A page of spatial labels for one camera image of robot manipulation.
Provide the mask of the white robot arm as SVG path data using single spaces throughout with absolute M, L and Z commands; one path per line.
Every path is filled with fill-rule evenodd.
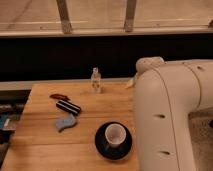
M 133 113 L 140 171 L 197 171 L 188 115 L 213 107 L 213 60 L 136 63 Z

